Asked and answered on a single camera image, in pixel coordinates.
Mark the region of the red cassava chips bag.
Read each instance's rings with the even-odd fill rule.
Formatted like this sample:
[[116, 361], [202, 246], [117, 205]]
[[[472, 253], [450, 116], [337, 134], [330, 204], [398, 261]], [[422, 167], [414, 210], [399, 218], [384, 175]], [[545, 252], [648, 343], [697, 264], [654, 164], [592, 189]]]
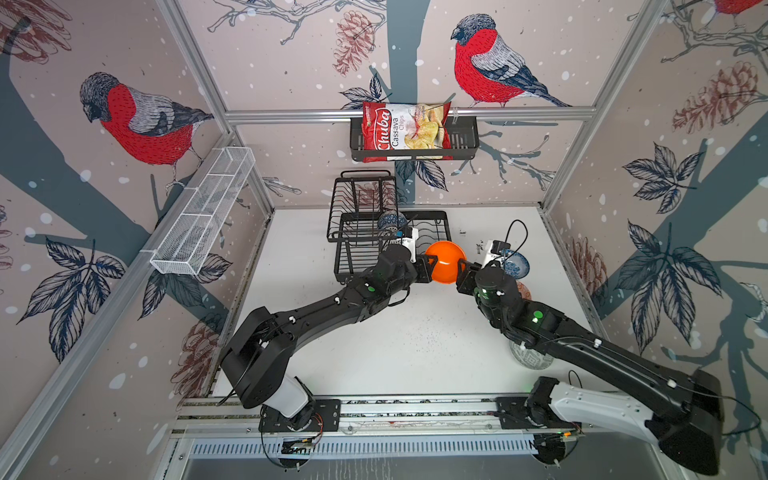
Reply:
[[451, 103], [398, 104], [364, 102], [362, 135], [364, 152], [384, 152], [367, 156], [364, 163], [395, 159], [395, 151], [438, 150], [451, 147], [446, 121]]

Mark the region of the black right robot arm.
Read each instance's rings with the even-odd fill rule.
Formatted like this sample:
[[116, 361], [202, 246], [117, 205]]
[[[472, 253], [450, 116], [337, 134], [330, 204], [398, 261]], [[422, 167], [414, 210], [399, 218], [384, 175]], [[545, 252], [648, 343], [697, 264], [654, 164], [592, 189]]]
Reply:
[[459, 259], [458, 292], [470, 295], [490, 325], [512, 344], [579, 367], [617, 389], [616, 394], [569, 394], [554, 379], [536, 382], [534, 422], [550, 413], [565, 422], [590, 423], [647, 440], [678, 465], [701, 475], [720, 470], [724, 407], [720, 381], [698, 369], [690, 374], [625, 350], [559, 310], [527, 300], [500, 261]]

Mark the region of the black wire dish rack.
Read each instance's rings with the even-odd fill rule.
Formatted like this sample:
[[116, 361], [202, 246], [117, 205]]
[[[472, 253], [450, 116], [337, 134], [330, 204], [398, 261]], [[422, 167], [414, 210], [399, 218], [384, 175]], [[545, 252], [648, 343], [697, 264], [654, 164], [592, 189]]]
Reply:
[[373, 266], [396, 235], [380, 232], [379, 216], [386, 211], [401, 213], [404, 227], [419, 230], [418, 254], [438, 241], [449, 241], [448, 216], [439, 210], [404, 210], [399, 206], [396, 177], [388, 170], [346, 170], [335, 179], [327, 225], [327, 240], [336, 246], [334, 275], [344, 283], [349, 277]]

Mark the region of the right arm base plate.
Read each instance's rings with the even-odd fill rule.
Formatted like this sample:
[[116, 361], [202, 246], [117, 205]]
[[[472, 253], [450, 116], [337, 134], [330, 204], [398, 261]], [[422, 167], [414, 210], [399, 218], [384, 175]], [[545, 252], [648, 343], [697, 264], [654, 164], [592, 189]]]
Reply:
[[525, 396], [502, 396], [495, 399], [496, 414], [501, 428], [579, 430], [579, 423], [558, 417], [544, 401], [529, 401]]

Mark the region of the blue floral ceramic bowl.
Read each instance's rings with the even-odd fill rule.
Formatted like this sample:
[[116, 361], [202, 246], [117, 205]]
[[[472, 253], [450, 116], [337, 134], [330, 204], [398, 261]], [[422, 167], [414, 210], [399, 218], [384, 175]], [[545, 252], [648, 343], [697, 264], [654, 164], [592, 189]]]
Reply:
[[502, 267], [507, 275], [515, 280], [522, 280], [530, 273], [528, 259], [519, 252], [509, 252], [502, 256]]

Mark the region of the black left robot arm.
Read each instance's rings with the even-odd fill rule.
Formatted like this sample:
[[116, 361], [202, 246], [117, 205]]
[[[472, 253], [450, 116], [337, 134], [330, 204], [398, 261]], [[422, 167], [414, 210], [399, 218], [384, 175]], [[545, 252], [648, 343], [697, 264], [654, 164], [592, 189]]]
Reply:
[[291, 357], [338, 328], [397, 306], [392, 297], [409, 294], [413, 284], [430, 282], [437, 257], [419, 254], [418, 239], [418, 229], [404, 228], [373, 266], [324, 299], [277, 313], [265, 307], [252, 310], [221, 351], [219, 366], [231, 384], [226, 397], [237, 397], [245, 409], [268, 406], [306, 423], [314, 398], [300, 380], [286, 376]]

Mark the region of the orange plastic bowl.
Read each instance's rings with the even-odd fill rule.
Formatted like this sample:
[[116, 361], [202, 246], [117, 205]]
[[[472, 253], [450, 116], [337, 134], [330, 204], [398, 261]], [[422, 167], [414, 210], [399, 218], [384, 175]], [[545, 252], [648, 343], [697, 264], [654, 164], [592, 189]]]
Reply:
[[425, 254], [437, 258], [431, 274], [434, 282], [441, 284], [456, 282], [459, 275], [459, 262], [466, 259], [459, 245], [451, 241], [438, 241], [430, 245]]

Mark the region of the red and blue patterned bowl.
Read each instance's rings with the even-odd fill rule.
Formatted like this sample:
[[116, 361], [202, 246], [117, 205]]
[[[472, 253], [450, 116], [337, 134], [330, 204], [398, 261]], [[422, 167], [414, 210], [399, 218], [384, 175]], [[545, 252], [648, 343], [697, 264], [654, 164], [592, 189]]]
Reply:
[[517, 281], [516, 285], [517, 285], [517, 288], [518, 288], [518, 291], [519, 291], [521, 297], [524, 300], [531, 300], [532, 299], [531, 292], [530, 292], [530, 290], [528, 289], [528, 287], [524, 283], [522, 283], [520, 281]]

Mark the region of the aluminium mounting rail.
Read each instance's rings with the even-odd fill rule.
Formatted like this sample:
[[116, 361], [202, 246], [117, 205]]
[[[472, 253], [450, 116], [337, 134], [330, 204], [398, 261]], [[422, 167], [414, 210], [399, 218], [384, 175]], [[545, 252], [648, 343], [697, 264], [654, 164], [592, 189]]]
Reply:
[[[342, 396], [339, 429], [320, 432], [336, 435], [419, 435], [419, 434], [491, 434], [613, 432], [653, 442], [647, 429], [651, 411], [625, 395], [579, 393], [569, 387], [562, 400], [549, 403], [554, 413], [567, 422], [579, 423], [579, 430], [501, 428], [495, 416], [495, 399], [489, 395], [459, 396]], [[260, 433], [263, 408], [244, 409], [237, 400], [218, 405], [213, 399], [185, 402], [170, 427], [174, 437], [224, 437], [248, 435], [309, 435], [316, 433]]]

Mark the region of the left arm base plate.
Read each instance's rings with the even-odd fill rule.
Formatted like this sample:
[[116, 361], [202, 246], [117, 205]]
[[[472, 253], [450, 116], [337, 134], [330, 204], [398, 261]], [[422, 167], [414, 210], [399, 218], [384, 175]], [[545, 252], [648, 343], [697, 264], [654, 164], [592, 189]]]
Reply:
[[260, 433], [320, 433], [339, 429], [341, 401], [339, 399], [311, 400], [293, 417], [264, 406], [259, 425]]

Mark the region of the grey green patterned bowl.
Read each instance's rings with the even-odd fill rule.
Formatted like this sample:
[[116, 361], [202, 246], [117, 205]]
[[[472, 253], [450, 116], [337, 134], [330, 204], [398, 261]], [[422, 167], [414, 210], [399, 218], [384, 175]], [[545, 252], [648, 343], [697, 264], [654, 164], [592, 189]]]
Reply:
[[552, 356], [525, 348], [522, 344], [511, 343], [510, 350], [515, 361], [530, 370], [546, 370], [554, 363]]

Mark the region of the dark blue patterned bowl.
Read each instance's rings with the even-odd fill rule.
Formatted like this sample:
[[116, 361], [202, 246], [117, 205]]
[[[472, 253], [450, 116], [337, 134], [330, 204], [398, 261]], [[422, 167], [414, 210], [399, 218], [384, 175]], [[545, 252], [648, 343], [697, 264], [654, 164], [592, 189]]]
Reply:
[[380, 232], [396, 235], [406, 223], [407, 220], [401, 213], [397, 211], [386, 211], [379, 216], [377, 227]]

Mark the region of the black wall shelf basket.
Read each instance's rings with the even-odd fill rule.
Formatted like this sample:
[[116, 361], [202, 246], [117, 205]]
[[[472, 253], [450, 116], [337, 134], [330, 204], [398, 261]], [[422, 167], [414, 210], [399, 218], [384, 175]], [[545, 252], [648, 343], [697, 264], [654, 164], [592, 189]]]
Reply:
[[349, 147], [357, 162], [417, 161], [417, 160], [472, 160], [479, 149], [479, 134], [475, 117], [451, 117], [446, 124], [445, 138], [449, 148], [434, 150], [365, 150], [362, 118], [353, 118], [350, 124]]

